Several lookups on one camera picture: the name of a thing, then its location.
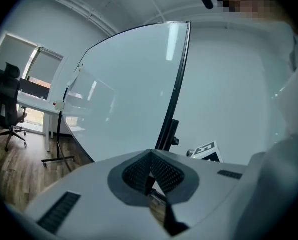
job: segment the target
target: black vent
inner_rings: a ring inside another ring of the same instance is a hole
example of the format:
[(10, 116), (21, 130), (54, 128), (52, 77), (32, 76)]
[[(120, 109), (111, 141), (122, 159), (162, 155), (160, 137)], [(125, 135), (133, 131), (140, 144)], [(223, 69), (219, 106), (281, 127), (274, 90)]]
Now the black vent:
[(151, 171), (165, 194), (175, 189), (185, 178), (185, 174), (180, 169), (157, 155), (152, 156)]
[(146, 192), (146, 183), (150, 174), (151, 153), (127, 167), (123, 173), (123, 181), (134, 190), (142, 194)]
[(228, 171), (228, 170), (220, 170), (220, 171), (218, 171), (218, 174), (220, 174), (222, 176), (229, 177), (229, 178), (233, 178), (236, 180), (240, 180), (241, 177), (243, 176), (241, 173), (236, 173), (236, 172), (232, 172), (232, 171)]
[(73, 209), (80, 195), (67, 192), (65, 193), (53, 206), (52, 208), (38, 221), (38, 225), (55, 234), (66, 217)]

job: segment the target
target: chair headrest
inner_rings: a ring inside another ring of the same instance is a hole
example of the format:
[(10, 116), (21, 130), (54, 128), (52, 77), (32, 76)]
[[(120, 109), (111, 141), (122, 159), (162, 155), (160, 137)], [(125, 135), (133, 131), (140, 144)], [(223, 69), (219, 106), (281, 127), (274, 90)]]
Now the chair headrest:
[(15, 78), (17, 79), (18, 77), (20, 77), (20, 69), (19, 67), (15, 66), (15, 65), (11, 65), (10, 63), (6, 62), (7, 66), (5, 68), (4, 73), (11, 77), (11, 78)]

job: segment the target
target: perforated black mesh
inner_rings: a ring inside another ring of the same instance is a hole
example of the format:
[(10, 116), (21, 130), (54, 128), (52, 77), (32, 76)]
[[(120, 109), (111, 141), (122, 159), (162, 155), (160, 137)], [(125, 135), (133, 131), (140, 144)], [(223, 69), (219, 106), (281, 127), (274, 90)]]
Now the perforated black mesh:
[(150, 166), (151, 153), (127, 167), (122, 173), (123, 181), (134, 190), (145, 194)]
[(152, 156), (151, 171), (161, 190), (167, 194), (185, 178), (184, 173), (157, 155)]

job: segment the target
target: roller shade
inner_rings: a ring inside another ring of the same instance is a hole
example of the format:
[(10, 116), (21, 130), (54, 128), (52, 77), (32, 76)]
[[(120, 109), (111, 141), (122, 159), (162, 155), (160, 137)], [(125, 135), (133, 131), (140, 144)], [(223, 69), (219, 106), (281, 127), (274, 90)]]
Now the roller shade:
[(51, 84), (61, 61), (62, 59), (59, 56), (42, 50), (37, 55), (28, 75), (29, 77)]
[(0, 70), (5, 71), (6, 62), (17, 66), (22, 77), (26, 65), (36, 46), (6, 35), (0, 46)]

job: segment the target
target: white desk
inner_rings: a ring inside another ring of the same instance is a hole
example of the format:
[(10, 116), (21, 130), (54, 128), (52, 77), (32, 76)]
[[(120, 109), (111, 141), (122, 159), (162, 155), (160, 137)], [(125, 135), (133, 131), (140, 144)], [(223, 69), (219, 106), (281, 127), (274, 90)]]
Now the white desk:
[(23, 92), (19, 92), (17, 103), (20, 106), (24, 106), (28, 109), (37, 110), (40, 112), (43, 112), (47, 114), (45, 116), (46, 127), (45, 127), (45, 147), (48, 152), (50, 152), (50, 145), (49, 145), (49, 127), (50, 127), (50, 120), (52, 120), (53, 115), (59, 115), (59, 111), (55, 110), (55, 106), (51, 103), (49, 103), (46, 100), (28, 95)]

